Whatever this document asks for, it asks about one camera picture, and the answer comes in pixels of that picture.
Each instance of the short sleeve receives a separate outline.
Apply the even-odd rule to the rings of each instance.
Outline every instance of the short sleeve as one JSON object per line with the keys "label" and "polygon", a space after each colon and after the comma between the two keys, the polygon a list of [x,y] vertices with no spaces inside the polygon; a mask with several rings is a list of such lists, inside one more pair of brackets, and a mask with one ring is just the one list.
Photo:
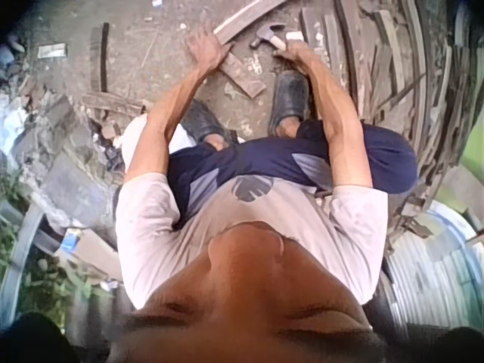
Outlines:
{"label": "short sleeve", "polygon": [[373,296],[380,276],[388,223],[388,194],[372,188],[334,188],[329,210],[338,234],[350,290],[363,305]]}
{"label": "short sleeve", "polygon": [[141,175],[127,182],[116,208],[116,234],[126,292],[137,309],[168,278],[179,219],[166,176]]}

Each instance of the hammer head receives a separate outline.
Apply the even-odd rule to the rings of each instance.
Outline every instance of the hammer head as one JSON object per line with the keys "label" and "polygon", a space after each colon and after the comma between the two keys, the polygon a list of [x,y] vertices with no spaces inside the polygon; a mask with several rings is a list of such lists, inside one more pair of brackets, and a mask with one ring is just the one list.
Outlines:
{"label": "hammer head", "polygon": [[256,40],[252,42],[250,47],[255,49],[259,47],[261,41],[270,42],[271,38],[275,35],[275,30],[282,30],[286,27],[284,23],[266,23],[262,25],[256,33]]}

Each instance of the white t-shirt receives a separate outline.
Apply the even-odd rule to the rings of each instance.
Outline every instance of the white t-shirt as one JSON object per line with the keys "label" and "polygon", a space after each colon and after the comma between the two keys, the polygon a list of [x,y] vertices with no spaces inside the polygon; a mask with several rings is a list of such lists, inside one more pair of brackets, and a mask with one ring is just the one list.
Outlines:
{"label": "white t-shirt", "polygon": [[238,176],[221,186],[182,230],[173,231],[180,213],[166,176],[139,176],[123,186],[116,211],[126,291],[135,307],[142,308],[212,237],[242,222],[262,221],[297,240],[365,304],[380,273],[387,199],[376,189],[339,186],[319,206],[313,195],[294,183]]}

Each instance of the graphic print on shirt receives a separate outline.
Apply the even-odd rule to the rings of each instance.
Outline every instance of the graphic print on shirt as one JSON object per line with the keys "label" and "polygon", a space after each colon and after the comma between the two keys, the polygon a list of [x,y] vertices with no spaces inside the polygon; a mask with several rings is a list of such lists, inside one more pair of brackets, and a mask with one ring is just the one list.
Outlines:
{"label": "graphic print on shirt", "polygon": [[235,178],[232,194],[239,201],[251,203],[271,191],[274,179],[268,176],[243,175]]}

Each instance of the hammer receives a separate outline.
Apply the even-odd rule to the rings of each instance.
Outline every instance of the hammer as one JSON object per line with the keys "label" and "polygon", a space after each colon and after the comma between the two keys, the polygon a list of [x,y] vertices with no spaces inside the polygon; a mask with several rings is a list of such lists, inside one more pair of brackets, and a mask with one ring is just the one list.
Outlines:
{"label": "hammer", "polygon": [[284,29],[286,24],[283,23],[268,23],[259,28],[256,33],[256,39],[250,43],[252,49],[257,49],[262,41],[271,43],[277,49],[285,51],[287,46],[283,40],[279,39],[274,34],[275,29]]}

